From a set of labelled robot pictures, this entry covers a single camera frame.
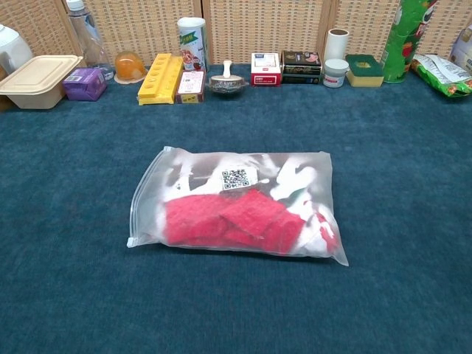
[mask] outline yellow ice cube tray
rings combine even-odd
[[[182,76],[182,57],[158,54],[138,92],[139,105],[172,105]]]

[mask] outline white kettle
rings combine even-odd
[[[7,74],[11,74],[31,58],[31,49],[18,32],[0,24],[0,66]]]

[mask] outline woven panel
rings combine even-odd
[[[448,58],[452,45],[460,31],[467,27],[471,16],[472,0],[439,0],[417,52]]]
[[[123,50],[136,52],[146,65],[160,52],[179,54],[177,20],[201,16],[193,0],[86,0],[113,63]]]
[[[396,1],[340,0],[336,27],[350,32],[346,53],[380,60],[397,8]]]
[[[253,52],[316,50],[322,3],[204,0],[212,61],[248,63]]]
[[[24,38],[35,55],[73,54],[54,0],[1,0],[0,24]]]

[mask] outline container lid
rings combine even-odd
[[[177,21],[179,27],[202,27],[205,19],[201,17],[182,17]]]
[[[86,8],[83,4],[83,0],[66,0],[66,3],[71,11],[80,11]]]
[[[324,63],[324,67],[333,70],[348,70],[349,63],[342,59],[328,59]]]
[[[82,57],[40,55],[0,82],[0,94],[42,94],[57,85]]]
[[[3,24],[0,24],[0,46],[6,46],[19,36],[18,32]]]

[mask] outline red and white box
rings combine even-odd
[[[279,55],[277,53],[251,54],[251,85],[280,86]]]

